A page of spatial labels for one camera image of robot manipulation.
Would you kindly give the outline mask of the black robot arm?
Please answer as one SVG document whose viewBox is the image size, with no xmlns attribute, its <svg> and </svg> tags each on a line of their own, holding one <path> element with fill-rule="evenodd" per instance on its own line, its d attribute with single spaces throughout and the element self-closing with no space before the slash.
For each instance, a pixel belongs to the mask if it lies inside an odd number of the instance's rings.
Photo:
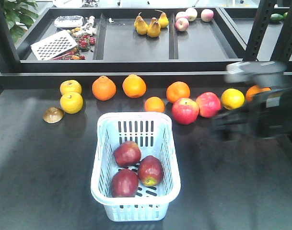
<svg viewBox="0 0 292 230">
<path fill-rule="evenodd" d="M 255 83 L 266 92 L 256 93 L 240 108 L 220 112 L 212 119 L 213 131 L 224 140 L 240 135 L 276 138 L 292 134 L 292 80 L 278 61 L 241 61 L 227 65 L 227 83 Z"/>
</svg>

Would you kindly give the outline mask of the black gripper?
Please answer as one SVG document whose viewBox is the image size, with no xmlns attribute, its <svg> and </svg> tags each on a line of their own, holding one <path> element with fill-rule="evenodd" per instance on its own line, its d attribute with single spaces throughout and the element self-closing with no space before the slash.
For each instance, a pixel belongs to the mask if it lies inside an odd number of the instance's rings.
<svg viewBox="0 0 292 230">
<path fill-rule="evenodd" d="M 255 83 L 261 88 L 286 87 L 286 66 L 277 61 L 241 61 L 228 64 L 224 80 L 227 83 Z M 223 110 L 211 119 L 211 132 L 221 141 L 255 137 L 247 108 Z"/>
</svg>

